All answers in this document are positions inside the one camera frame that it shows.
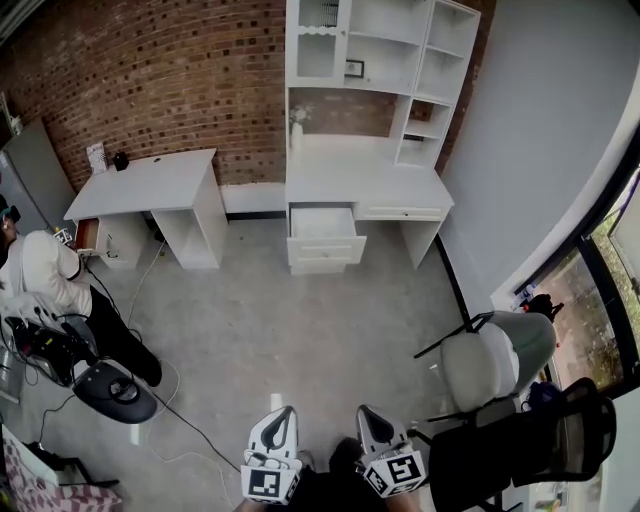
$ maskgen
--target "person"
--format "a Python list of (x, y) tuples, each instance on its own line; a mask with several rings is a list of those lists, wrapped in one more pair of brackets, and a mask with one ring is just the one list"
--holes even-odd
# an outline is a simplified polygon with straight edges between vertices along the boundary
[(360, 442), (346, 437), (333, 452), (328, 473), (316, 473), (310, 465), (303, 468), (289, 505), (265, 505), (245, 499), (235, 512), (420, 512), (417, 493), (397, 494), (386, 499), (378, 496), (356, 473), (356, 463), (362, 453)]
[[(11, 286), (9, 262), (20, 258), (20, 252), (14, 245), (18, 232), (11, 208), (2, 195), (0, 222), (0, 298), (7, 299), (16, 293)], [(99, 356), (114, 359), (150, 386), (160, 384), (162, 369), (158, 359), (131, 334), (104, 295), (93, 286), (78, 282), (82, 262), (73, 250), (46, 231), (33, 231), (24, 237), (20, 264), (25, 291), (47, 295), (63, 311), (87, 317)]]

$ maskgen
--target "headphones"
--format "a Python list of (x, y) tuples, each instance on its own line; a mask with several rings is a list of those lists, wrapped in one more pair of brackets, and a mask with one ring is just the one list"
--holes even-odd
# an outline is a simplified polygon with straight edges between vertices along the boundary
[(7, 224), (5, 219), (9, 217), (14, 223), (16, 223), (20, 220), (20, 212), (18, 212), (18, 209), (15, 206), (10, 206), (0, 212), (0, 217), (2, 217), (2, 229), (8, 229), (9, 224)]

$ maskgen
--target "concrete floor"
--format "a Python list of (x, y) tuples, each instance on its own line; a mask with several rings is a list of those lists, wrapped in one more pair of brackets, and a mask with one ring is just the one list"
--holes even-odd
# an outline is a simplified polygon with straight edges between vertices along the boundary
[[(234, 464), (242, 462), (251, 427), (269, 412), (271, 393), (296, 408), (300, 448), (311, 450), (320, 469), (340, 437), (355, 435), (362, 403), (407, 425), (443, 411), (442, 383), (429, 371), (434, 360), (411, 357), (461, 321), (440, 255), (432, 247), (414, 271), (394, 223), (358, 230), (369, 236), (364, 257), (344, 274), (291, 276), (285, 221), (277, 219), (232, 222), (219, 271), (182, 270), (167, 251), (144, 282), (132, 327), (178, 368), (172, 406)], [(150, 242), (132, 271), (93, 262), (125, 318), (158, 247)], [(160, 394), (167, 397), (176, 376), (165, 368)], [(20, 406), (3, 401), (0, 408), (9, 429), (30, 442), (44, 409), (68, 395), (40, 378), (24, 386)], [(169, 412), (154, 421), (148, 445), (147, 430), (141, 446), (132, 446), (129, 427), (74, 399), (47, 416), (43, 445), (81, 458), (95, 478), (120, 479), (125, 510), (230, 510), (215, 464), (194, 455), (164, 463), (150, 449), (165, 459), (190, 451), (215, 459), (196, 432)], [(240, 479), (220, 466), (235, 505)]]

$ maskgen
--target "open drawer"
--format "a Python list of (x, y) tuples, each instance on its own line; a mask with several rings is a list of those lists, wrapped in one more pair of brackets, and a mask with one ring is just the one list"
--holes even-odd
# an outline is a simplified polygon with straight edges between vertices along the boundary
[(78, 221), (76, 229), (76, 252), (88, 256), (107, 252), (107, 232), (99, 219)]
[(366, 236), (357, 236), (350, 208), (292, 208), (289, 265), (360, 263)]

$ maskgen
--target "black pants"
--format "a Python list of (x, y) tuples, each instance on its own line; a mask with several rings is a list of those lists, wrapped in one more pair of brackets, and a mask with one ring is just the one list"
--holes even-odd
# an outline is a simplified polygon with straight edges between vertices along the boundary
[(356, 474), (360, 443), (346, 438), (329, 461), (329, 473), (305, 468), (288, 506), (271, 505), (269, 512), (386, 512), (387, 506), (365, 479)]
[(100, 356), (115, 359), (150, 386), (162, 380), (160, 362), (136, 338), (111, 306), (109, 299), (91, 287), (91, 315), (87, 325), (93, 332)]

